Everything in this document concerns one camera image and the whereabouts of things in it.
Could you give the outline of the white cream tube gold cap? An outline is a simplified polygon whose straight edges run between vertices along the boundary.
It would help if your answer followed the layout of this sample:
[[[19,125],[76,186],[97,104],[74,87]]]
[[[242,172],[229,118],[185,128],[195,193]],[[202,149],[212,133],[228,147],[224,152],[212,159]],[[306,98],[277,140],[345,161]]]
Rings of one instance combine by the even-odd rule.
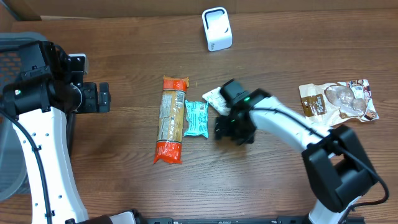
[[[202,98],[208,102],[220,115],[229,115],[230,108],[226,105],[226,100],[220,93],[221,88],[217,87],[202,95]]]

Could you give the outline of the teal snack packet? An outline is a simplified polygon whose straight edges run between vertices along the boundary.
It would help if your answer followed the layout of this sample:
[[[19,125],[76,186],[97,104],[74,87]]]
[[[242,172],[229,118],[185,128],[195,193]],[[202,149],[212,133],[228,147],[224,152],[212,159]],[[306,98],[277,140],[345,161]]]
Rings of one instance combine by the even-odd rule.
[[[204,136],[208,138],[208,103],[185,100],[188,128],[184,136]]]

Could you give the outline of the orange spaghetti packet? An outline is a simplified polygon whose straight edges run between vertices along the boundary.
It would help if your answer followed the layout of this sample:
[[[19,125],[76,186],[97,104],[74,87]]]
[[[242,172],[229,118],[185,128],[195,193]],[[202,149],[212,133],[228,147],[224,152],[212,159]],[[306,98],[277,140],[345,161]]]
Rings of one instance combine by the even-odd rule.
[[[163,77],[154,163],[181,164],[185,97],[189,78]]]

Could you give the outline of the beige PanTree snack pouch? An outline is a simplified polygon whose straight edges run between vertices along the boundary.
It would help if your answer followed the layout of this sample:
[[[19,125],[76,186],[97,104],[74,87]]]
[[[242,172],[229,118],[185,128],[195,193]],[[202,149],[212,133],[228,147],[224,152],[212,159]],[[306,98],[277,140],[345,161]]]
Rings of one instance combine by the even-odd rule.
[[[300,85],[299,92],[305,117],[325,126],[349,119],[361,122],[379,118],[367,79],[348,82]]]

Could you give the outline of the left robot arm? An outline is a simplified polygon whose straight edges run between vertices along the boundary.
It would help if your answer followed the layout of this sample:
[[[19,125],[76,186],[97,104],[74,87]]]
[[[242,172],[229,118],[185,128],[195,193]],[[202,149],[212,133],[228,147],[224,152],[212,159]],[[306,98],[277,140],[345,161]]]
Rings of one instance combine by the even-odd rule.
[[[67,144],[68,115],[107,113],[108,83],[84,82],[87,59],[49,41],[32,41],[15,53],[21,80],[4,87],[1,114],[22,146],[32,197],[32,223],[136,223],[132,210],[90,218],[77,191]]]

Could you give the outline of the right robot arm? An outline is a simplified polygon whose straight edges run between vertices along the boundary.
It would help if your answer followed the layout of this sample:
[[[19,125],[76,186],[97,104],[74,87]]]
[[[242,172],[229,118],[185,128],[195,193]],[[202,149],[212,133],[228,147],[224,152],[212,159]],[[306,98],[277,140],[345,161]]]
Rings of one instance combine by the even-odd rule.
[[[349,212],[379,177],[355,132],[311,123],[270,93],[246,91],[232,79],[220,89],[230,112],[219,116],[215,138],[252,144],[257,130],[267,131],[295,149],[303,159],[310,188],[317,198],[305,223],[349,223]]]

